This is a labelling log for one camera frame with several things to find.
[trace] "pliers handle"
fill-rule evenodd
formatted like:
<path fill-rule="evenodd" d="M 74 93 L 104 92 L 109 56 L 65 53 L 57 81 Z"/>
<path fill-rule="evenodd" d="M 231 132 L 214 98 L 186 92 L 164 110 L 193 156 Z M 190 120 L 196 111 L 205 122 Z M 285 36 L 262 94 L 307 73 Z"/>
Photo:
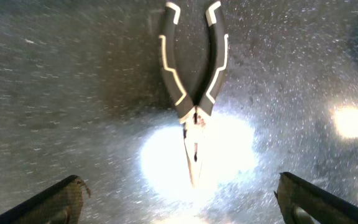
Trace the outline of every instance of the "pliers handle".
<path fill-rule="evenodd" d="M 195 105 L 185 90 L 180 74 L 175 63 L 174 54 L 174 35 L 175 28 L 180 17 L 180 8 L 172 2 L 165 5 L 165 22 L 163 23 L 161 34 L 161 61 L 162 76 L 165 86 L 175 104 L 180 122 L 184 123 L 195 113 Z M 206 11 L 210 39 L 211 39 L 211 59 L 209 70 L 211 79 L 201 97 L 197 110 L 203 110 L 208 116 L 211 116 L 216 97 L 224 82 L 225 69 L 227 65 L 227 38 L 228 34 L 224 25 L 221 2 L 216 1 Z"/>

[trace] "metal jaw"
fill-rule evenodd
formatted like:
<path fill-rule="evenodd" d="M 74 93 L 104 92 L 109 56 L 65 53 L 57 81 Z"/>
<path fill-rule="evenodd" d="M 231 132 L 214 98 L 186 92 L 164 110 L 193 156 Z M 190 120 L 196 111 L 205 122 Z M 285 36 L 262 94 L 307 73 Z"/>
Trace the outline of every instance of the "metal jaw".
<path fill-rule="evenodd" d="M 206 155 L 205 149 L 208 140 L 206 138 L 206 123 L 209 117 L 201 108 L 195 107 L 195 113 L 185 122 L 186 155 L 190 180 L 194 188 L 199 184 L 203 160 Z"/>

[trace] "dark countertop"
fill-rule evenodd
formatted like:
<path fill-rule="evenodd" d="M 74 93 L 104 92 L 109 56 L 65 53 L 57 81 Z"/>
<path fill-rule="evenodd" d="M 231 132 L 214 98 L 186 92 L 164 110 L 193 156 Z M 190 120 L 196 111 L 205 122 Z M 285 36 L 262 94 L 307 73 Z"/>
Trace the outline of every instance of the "dark countertop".
<path fill-rule="evenodd" d="M 191 93 L 210 3 L 178 3 Z M 283 171 L 358 206 L 358 1 L 222 4 L 219 185 L 198 194 L 160 76 L 164 1 L 0 0 L 0 213 L 70 174 L 93 191 L 81 223 L 283 223 Z"/>

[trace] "pliers cutting edge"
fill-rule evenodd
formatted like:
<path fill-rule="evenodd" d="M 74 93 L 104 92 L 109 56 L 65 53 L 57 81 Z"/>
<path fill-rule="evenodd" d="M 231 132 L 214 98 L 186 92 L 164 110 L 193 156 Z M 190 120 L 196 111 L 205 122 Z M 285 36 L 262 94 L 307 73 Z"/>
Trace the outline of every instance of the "pliers cutting edge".
<path fill-rule="evenodd" d="M 208 148 L 207 124 L 210 121 L 216 97 L 224 82 L 225 69 L 227 65 L 227 38 L 226 27 L 223 21 L 221 2 L 216 1 L 206 11 L 210 39 L 211 39 L 211 72 L 210 80 L 206 85 L 200 102 L 195 105 L 193 100 L 183 87 L 178 74 L 174 57 L 174 34 L 180 17 L 180 8 L 172 2 L 165 5 L 165 21 L 162 32 L 159 35 L 161 40 L 162 76 L 168 92 L 175 104 L 180 118 L 184 124 L 184 140 L 186 155 L 190 173 L 190 180 L 193 187 L 198 185 L 201 177 L 203 159 Z"/>

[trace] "white speck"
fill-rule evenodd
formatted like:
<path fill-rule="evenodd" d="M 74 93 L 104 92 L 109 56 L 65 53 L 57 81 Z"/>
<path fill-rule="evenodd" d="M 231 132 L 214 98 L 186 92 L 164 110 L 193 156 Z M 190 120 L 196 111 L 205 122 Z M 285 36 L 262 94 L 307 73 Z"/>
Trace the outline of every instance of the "white speck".
<path fill-rule="evenodd" d="M 29 44 L 35 44 L 35 42 L 34 41 L 32 41 L 32 40 L 27 40 L 27 39 L 24 39 L 25 40 L 25 42 L 26 43 L 29 43 Z"/>

